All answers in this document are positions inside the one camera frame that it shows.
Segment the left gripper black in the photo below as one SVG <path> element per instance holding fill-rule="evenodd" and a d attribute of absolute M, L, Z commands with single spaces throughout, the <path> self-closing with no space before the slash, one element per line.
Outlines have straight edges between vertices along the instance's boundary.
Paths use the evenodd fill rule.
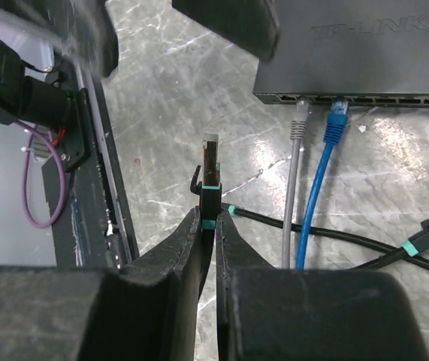
<path fill-rule="evenodd" d="M 39 1 L 38 12 L 45 39 L 63 56 L 100 78 L 115 72 L 119 41 L 106 1 Z M 33 69 L 0 41 L 0 124 L 24 120 L 56 132 L 54 145 L 70 172 L 86 159 L 85 94 L 54 85 L 67 80 L 62 70 L 38 80 L 26 75 L 28 68 Z"/>

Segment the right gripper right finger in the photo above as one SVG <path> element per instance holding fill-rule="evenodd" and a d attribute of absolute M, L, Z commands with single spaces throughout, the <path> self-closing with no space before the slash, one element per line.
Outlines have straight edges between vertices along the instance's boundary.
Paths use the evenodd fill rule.
<path fill-rule="evenodd" d="M 374 271 L 272 266 L 229 214 L 216 226 L 221 360 L 427 360 L 402 286 Z"/>

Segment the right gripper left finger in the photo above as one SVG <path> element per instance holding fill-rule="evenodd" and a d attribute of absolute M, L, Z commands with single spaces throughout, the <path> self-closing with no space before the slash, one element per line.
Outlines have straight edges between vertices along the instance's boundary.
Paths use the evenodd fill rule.
<path fill-rule="evenodd" d="M 133 263 L 0 266 L 0 360 L 191 360 L 202 291 L 200 211 Z"/>

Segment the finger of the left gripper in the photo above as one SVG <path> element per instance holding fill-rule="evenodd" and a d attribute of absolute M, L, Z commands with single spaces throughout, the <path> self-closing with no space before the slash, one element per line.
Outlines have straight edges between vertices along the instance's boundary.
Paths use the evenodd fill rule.
<path fill-rule="evenodd" d="M 173 0 L 171 4 L 189 19 L 261 61 L 273 58 L 279 40 L 279 20 L 273 1 Z"/>

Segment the black network switch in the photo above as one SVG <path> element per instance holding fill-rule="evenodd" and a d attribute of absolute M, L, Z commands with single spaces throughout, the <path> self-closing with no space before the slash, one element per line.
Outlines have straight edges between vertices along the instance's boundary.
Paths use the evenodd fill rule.
<path fill-rule="evenodd" d="M 258 66 L 265 104 L 429 108 L 429 1 L 277 1 L 280 37 Z"/>

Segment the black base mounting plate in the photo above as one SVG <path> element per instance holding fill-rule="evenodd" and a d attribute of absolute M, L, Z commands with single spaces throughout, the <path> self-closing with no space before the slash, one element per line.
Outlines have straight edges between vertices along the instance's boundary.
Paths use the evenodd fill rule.
<path fill-rule="evenodd" d="M 59 142 L 67 170 L 67 201 L 52 225 L 60 268 L 122 268 L 139 250 L 101 82 L 67 60 L 47 82 L 74 97 Z"/>

